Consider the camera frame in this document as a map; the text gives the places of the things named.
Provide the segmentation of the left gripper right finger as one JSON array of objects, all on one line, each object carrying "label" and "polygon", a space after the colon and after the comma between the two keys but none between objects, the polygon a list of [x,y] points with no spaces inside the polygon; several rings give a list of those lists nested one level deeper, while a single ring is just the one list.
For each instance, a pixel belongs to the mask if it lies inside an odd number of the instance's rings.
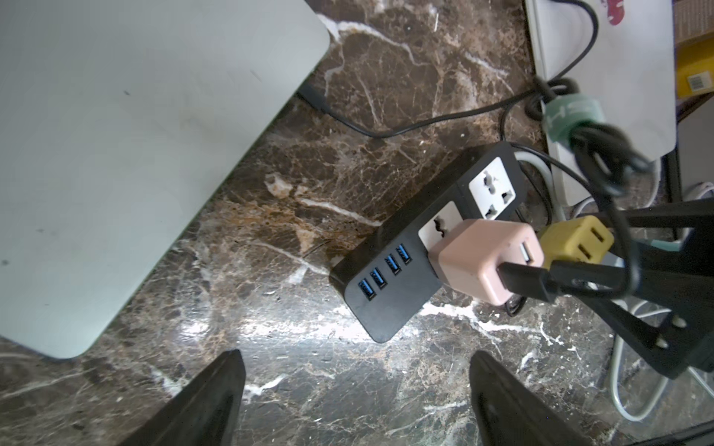
[{"label": "left gripper right finger", "polygon": [[470,359],[470,392],[485,445],[590,445],[488,352]]}]

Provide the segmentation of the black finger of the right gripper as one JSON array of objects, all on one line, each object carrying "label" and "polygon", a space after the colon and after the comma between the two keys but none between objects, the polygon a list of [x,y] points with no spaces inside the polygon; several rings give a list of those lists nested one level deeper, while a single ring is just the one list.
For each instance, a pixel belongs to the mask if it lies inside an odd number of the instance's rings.
[{"label": "black finger of the right gripper", "polygon": [[[713,370],[713,202],[710,199],[620,211],[597,202],[615,231],[621,268],[555,260],[550,269],[498,266],[507,289],[552,303],[570,295],[598,314],[660,375]],[[636,228],[688,228],[678,252],[640,245]]]}]

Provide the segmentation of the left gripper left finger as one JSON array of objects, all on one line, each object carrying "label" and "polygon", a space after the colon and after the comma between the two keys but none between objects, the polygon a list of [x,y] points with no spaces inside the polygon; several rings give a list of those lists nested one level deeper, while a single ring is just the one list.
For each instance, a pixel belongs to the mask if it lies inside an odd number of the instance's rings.
[{"label": "left gripper left finger", "polygon": [[231,445],[244,388],[241,351],[224,351],[122,444]]}]

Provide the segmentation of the yellow charger plug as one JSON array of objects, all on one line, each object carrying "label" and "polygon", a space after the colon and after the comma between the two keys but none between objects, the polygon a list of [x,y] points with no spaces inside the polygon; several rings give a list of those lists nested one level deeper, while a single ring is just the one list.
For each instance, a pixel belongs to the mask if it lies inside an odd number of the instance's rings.
[{"label": "yellow charger plug", "polygon": [[545,269],[556,260],[600,264],[615,242],[613,233],[593,216],[554,223],[538,239]]}]

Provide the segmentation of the pink charger plug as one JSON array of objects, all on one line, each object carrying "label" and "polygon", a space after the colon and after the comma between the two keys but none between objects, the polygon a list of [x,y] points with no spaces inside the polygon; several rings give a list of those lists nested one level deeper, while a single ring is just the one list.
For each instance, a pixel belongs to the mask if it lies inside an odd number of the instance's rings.
[{"label": "pink charger plug", "polygon": [[502,263],[544,265],[545,255],[533,227],[525,223],[467,219],[431,247],[428,254],[437,277],[452,289],[493,306],[514,293],[498,275]]}]

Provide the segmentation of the black power strip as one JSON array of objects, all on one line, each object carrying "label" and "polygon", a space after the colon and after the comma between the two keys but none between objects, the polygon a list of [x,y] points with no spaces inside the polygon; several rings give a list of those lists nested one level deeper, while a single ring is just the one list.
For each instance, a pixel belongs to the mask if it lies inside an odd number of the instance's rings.
[{"label": "black power strip", "polygon": [[349,252],[329,282],[370,337],[384,343],[442,286],[431,247],[463,220],[508,220],[525,196],[513,146],[468,148]]}]

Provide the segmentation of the white laptop centre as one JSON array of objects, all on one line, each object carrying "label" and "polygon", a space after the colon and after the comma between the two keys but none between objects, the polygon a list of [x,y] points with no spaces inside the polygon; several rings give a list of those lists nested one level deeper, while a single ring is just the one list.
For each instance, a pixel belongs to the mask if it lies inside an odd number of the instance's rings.
[{"label": "white laptop centre", "polygon": [[656,161],[676,145],[673,5],[669,1],[592,1],[599,22],[578,6],[525,4],[535,72],[565,72],[596,98],[606,122]]}]

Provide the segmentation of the silver laptop front left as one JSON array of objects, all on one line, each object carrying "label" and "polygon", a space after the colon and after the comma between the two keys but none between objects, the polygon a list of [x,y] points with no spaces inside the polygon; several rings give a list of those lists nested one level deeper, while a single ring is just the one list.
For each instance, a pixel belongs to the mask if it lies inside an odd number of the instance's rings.
[{"label": "silver laptop front left", "polygon": [[329,45],[303,1],[3,2],[3,338],[86,352]]}]

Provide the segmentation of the yellow bottle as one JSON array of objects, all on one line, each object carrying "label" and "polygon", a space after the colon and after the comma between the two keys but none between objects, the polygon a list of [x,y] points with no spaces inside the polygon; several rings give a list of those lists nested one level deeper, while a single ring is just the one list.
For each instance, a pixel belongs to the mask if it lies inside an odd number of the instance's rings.
[{"label": "yellow bottle", "polygon": [[713,36],[676,50],[675,77],[679,100],[713,91]]}]

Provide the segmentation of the brown lid bottle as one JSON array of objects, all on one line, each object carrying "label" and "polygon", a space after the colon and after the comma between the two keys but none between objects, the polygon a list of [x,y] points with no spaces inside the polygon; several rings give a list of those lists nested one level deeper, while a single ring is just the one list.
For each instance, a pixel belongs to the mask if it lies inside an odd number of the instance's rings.
[{"label": "brown lid bottle", "polygon": [[673,3],[675,46],[687,46],[713,35],[713,0]]}]

